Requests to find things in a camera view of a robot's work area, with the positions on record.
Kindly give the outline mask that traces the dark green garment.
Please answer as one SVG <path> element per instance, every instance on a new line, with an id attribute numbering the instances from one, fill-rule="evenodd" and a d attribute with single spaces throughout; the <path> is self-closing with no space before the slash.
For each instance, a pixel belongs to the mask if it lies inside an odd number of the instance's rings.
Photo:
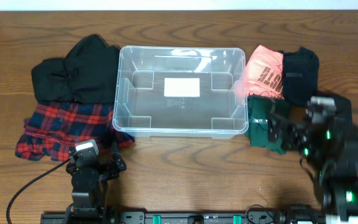
<path id="1" fill-rule="evenodd" d="M 264 147 L 277 154 L 286 154 L 277 143 L 269 143 L 270 113 L 279 114 L 285 118 L 289 117 L 291 104 L 279 98 L 267 98 L 258 95 L 251 95 L 247 99 L 249 128 L 246 136 L 252 147 Z"/>

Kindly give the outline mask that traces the pink printed shirt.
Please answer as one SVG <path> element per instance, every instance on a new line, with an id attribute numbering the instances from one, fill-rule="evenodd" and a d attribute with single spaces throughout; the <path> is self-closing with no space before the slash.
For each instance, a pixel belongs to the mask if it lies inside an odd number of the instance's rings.
<path id="1" fill-rule="evenodd" d="M 246 96 L 283 99 L 283 54 L 259 45 L 245 69 Z"/>

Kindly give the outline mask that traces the navy garment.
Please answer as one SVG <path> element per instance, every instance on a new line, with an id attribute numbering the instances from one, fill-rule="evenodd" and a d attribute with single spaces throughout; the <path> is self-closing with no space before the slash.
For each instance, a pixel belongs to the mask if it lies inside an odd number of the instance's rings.
<path id="1" fill-rule="evenodd" d="M 305 47 L 282 54 L 283 97 L 296 106 L 306 108 L 307 102 L 318 92 L 319 58 Z"/>

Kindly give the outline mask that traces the black garment with tape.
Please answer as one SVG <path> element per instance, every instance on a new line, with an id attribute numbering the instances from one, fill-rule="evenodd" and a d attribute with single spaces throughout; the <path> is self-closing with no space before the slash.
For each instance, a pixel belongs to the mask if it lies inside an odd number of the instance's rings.
<path id="1" fill-rule="evenodd" d="M 330 105 L 335 106 L 333 116 L 343 120 L 347 126 L 352 126 L 352 105 L 351 101 L 344 96 L 333 92 L 318 92 L 314 97 L 319 101 L 329 101 Z"/>

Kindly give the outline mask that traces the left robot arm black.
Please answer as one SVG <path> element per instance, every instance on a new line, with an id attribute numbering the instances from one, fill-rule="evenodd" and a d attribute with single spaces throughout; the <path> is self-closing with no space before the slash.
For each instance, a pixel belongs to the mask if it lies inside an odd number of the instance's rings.
<path id="1" fill-rule="evenodd" d="M 96 141 L 78 143 L 69 156 L 66 171 L 71 175 L 73 203 L 66 210 L 65 222 L 74 220 L 107 220 L 106 208 L 108 181 L 119 177 L 127 169 L 117 143 L 112 143 L 109 160 L 99 160 Z"/>

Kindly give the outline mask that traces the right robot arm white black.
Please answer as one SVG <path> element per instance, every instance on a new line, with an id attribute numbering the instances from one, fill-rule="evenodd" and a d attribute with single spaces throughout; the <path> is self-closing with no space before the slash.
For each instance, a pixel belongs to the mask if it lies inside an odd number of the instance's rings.
<path id="1" fill-rule="evenodd" d="M 350 116 L 347 102 L 315 96 L 302 121 L 269 114 L 269 142 L 299 152 L 321 205 L 319 212 L 289 208 L 278 223 L 358 223 L 358 126 Z"/>

